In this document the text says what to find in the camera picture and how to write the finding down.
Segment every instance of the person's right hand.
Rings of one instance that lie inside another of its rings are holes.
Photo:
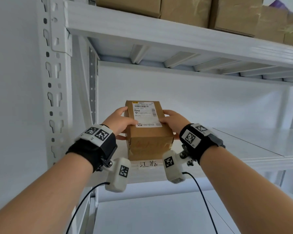
[[[180,131],[191,122],[175,111],[163,110],[163,112],[164,114],[169,115],[169,117],[161,118],[160,122],[167,123],[172,131],[177,133],[175,139],[179,139]]]

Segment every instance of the person's right arm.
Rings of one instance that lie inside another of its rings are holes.
[[[178,134],[190,123],[164,113],[160,121]],[[207,149],[200,165],[242,234],[293,234],[293,200],[277,186],[223,147]]]

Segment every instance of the person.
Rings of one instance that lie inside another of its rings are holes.
[[[119,134],[137,124],[121,116],[125,110],[103,122],[121,140]],[[177,112],[164,113],[160,121],[177,134],[190,123]],[[293,234],[293,200],[281,189],[223,147],[209,147],[199,163],[242,234]],[[62,233],[92,173],[88,160],[67,153],[0,210],[0,234]]]

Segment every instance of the person's left hand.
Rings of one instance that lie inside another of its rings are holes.
[[[126,140],[125,136],[119,135],[124,133],[128,125],[137,125],[138,121],[129,117],[122,117],[121,115],[125,112],[128,107],[122,107],[114,111],[105,121],[103,125],[108,126],[116,136],[116,139]]]

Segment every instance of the hand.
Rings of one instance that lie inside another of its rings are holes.
[[[127,109],[128,107],[122,107],[117,109],[102,123],[103,125],[108,126],[115,134],[116,139],[119,140],[126,140],[125,136],[121,136],[119,134],[124,133],[128,125],[136,125],[138,123],[137,120],[121,116],[123,112],[125,112]]]
[[[163,110],[163,112],[169,117],[161,118],[160,122],[167,123],[172,131],[177,133],[175,139],[179,139],[180,131],[191,122],[175,111]]]

